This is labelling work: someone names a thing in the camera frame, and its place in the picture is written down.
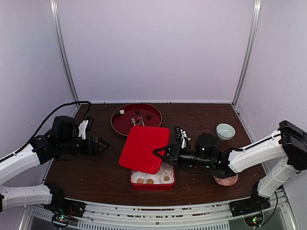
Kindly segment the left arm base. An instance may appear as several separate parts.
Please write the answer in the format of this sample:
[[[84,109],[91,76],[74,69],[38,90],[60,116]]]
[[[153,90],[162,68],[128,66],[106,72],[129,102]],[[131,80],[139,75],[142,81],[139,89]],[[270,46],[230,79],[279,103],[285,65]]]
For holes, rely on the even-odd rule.
[[[48,205],[43,205],[43,207],[53,213],[51,217],[51,224],[53,227],[62,230],[71,223],[76,222],[78,218],[83,217],[86,204],[84,202],[64,198],[58,201],[54,200]]]

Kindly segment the round red tray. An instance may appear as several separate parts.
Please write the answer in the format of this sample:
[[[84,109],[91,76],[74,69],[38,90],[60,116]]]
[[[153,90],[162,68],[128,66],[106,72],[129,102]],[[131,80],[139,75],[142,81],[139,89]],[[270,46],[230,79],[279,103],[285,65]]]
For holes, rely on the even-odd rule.
[[[162,120],[162,113],[155,106],[131,103],[118,108],[111,116],[110,122],[114,131],[127,137],[134,126],[159,127]]]

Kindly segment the red chocolate box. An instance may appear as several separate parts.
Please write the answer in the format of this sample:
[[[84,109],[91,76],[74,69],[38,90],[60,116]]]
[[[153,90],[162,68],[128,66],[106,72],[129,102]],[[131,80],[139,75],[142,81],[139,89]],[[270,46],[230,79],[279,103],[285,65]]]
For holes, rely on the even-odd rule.
[[[176,183],[175,170],[173,166],[162,164],[156,174],[132,170],[130,184],[138,191],[170,191]]]

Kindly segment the metal serving tongs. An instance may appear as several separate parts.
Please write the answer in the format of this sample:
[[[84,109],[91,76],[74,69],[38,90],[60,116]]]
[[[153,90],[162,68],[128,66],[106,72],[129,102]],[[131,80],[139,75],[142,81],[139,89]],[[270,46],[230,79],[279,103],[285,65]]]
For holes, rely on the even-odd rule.
[[[143,117],[141,114],[131,116],[129,115],[129,120],[132,126],[145,126],[145,123],[143,121]]]

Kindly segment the red box lid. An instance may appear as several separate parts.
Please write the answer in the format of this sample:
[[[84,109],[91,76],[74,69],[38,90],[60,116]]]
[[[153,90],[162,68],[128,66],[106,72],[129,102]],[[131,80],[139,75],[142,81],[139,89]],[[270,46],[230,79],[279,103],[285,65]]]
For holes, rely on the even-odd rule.
[[[154,150],[168,145],[170,130],[165,127],[133,126],[119,158],[119,165],[130,170],[156,174],[162,160]]]

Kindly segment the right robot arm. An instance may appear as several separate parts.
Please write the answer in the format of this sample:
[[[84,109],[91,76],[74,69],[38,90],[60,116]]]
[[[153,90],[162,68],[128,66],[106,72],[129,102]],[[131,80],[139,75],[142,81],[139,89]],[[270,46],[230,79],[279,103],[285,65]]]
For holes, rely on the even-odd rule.
[[[153,150],[153,154],[170,165],[207,168],[220,186],[231,186],[239,173],[254,165],[279,158],[280,161],[261,180],[253,185],[246,200],[249,211],[257,211],[264,200],[273,195],[292,175],[307,168],[307,133],[284,120],[279,128],[265,138],[240,148],[220,150],[220,139],[201,133],[191,149],[184,130],[174,128],[176,144]]]

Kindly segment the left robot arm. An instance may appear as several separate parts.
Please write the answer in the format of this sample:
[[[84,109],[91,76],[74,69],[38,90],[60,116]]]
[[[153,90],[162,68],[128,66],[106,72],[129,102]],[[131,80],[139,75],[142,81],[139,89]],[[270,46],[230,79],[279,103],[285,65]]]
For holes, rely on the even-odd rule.
[[[99,137],[57,139],[37,136],[25,147],[0,160],[0,209],[42,204],[59,213],[69,209],[64,191],[56,183],[9,187],[8,181],[33,168],[38,168],[62,155],[99,156],[110,144]]]

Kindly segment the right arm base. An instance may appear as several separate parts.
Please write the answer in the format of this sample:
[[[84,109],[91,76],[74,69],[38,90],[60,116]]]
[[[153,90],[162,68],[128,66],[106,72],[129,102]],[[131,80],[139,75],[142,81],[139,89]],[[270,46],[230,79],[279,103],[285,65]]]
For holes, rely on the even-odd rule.
[[[264,223],[263,211],[271,207],[268,199],[246,198],[229,203],[233,217],[243,216],[247,226],[256,228]]]

